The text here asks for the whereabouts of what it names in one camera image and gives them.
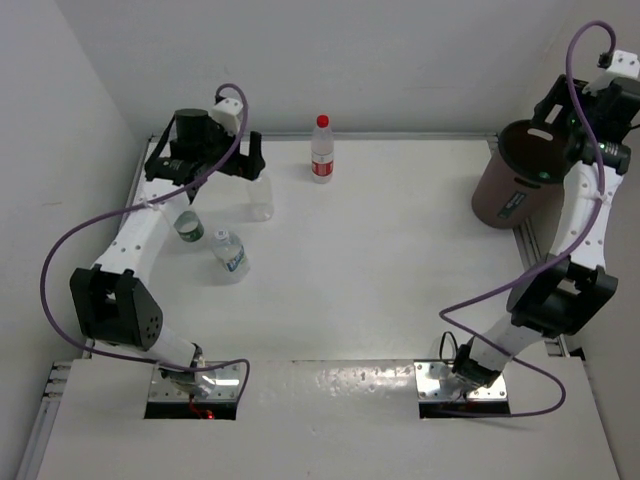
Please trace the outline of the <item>blue cap clear bottle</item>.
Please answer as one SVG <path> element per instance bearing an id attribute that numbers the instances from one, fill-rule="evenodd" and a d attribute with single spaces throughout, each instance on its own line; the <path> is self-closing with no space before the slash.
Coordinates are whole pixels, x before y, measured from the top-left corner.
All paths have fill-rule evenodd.
<path id="1" fill-rule="evenodd" d="M 274 215 L 274 203 L 271 180 L 267 173 L 261 173 L 246 185 L 249 208 L 255 221 L 264 222 Z"/>

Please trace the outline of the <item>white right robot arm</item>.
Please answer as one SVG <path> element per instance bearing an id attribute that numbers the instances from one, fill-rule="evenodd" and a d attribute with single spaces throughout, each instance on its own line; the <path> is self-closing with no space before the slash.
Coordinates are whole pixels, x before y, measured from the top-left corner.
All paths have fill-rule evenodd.
<path id="1" fill-rule="evenodd" d="M 617 76 L 586 83 L 561 75 L 534 109 L 536 126 L 554 105 L 561 111 L 550 128 L 564 182 L 558 228 L 546 256 L 511 287 L 505 316 L 458 350 L 450 378 L 462 393 L 491 386 L 530 345 L 576 334 L 617 289 L 617 278 L 606 272 L 604 240 L 631 160 L 623 140 L 639 111 L 639 82 Z"/>

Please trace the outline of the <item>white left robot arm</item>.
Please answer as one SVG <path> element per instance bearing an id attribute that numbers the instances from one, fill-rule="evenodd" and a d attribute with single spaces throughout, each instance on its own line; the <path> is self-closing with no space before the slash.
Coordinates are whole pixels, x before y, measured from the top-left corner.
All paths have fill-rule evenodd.
<path id="1" fill-rule="evenodd" d="M 204 228 L 192 204 L 220 172 L 253 181 L 265 167 L 260 133 L 250 135 L 242 101 L 219 97 L 211 110 L 177 110 L 145 160 L 133 204 L 115 239 L 89 268 L 76 269 L 70 290 L 82 334 L 133 351 L 165 371 L 195 374 L 201 348 L 173 332 L 149 291 L 155 261 L 167 239 L 199 240 Z"/>

